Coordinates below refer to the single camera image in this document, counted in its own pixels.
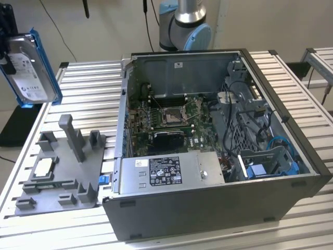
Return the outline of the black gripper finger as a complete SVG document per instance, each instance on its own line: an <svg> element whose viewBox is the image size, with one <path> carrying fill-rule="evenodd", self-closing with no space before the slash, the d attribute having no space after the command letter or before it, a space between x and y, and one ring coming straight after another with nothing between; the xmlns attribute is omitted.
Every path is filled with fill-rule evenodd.
<svg viewBox="0 0 333 250"><path fill-rule="evenodd" d="M7 75L15 74L15 68L8 56L9 49L5 39L1 39L1 68Z"/></svg>

